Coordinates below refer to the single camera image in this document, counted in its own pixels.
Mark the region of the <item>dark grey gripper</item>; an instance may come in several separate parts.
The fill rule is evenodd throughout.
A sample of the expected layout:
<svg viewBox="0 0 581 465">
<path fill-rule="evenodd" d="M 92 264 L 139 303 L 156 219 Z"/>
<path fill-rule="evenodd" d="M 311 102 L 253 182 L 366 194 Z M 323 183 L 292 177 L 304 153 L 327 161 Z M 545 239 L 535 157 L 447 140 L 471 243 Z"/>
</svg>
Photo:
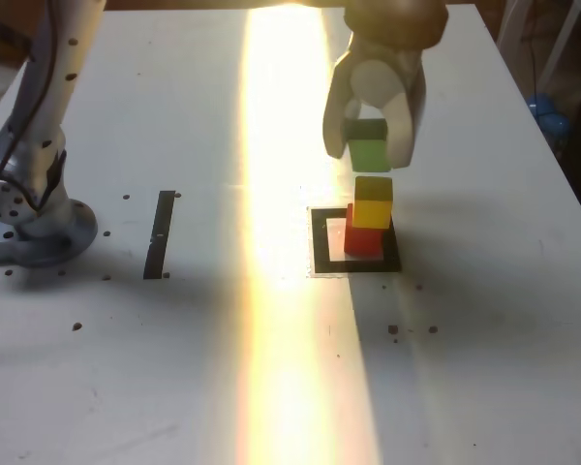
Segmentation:
<svg viewBox="0 0 581 465">
<path fill-rule="evenodd" d="M 323 143 L 330 157 L 343 156 L 347 121 L 356 119 L 364 104 L 378 109 L 385 120 L 390 167 L 411 163 L 426 94 L 421 54 L 369 41 L 350 42 L 334 66 L 323 114 Z"/>
</svg>

